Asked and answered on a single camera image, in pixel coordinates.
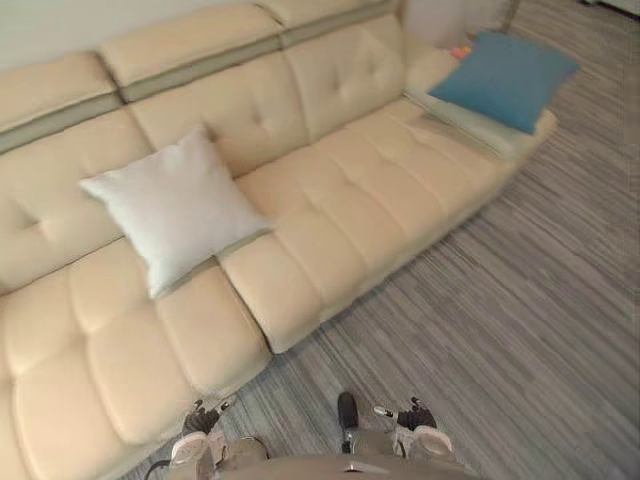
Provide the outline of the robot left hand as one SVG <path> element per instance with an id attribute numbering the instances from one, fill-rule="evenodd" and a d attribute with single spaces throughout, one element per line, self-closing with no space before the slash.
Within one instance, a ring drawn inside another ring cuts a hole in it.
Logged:
<path id="1" fill-rule="evenodd" d="M 236 400 L 237 396 L 232 395 L 210 409 L 206 408 L 203 399 L 196 400 L 184 418 L 181 435 L 186 436 L 196 432 L 210 434 L 222 414 L 229 410 Z"/>

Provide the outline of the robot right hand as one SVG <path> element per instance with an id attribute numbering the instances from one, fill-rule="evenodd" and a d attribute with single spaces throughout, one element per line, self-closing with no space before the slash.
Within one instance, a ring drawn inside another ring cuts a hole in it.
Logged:
<path id="1" fill-rule="evenodd" d="M 435 417 L 431 411 L 424 407 L 421 400 L 415 396 L 411 399 L 411 408 L 405 411 L 394 412 L 383 406 L 375 406 L 373 411 L 379 416 L 388 417 L 396 421 L 398 425 L 410 431 L 421 426 L 437 428 Z"/>

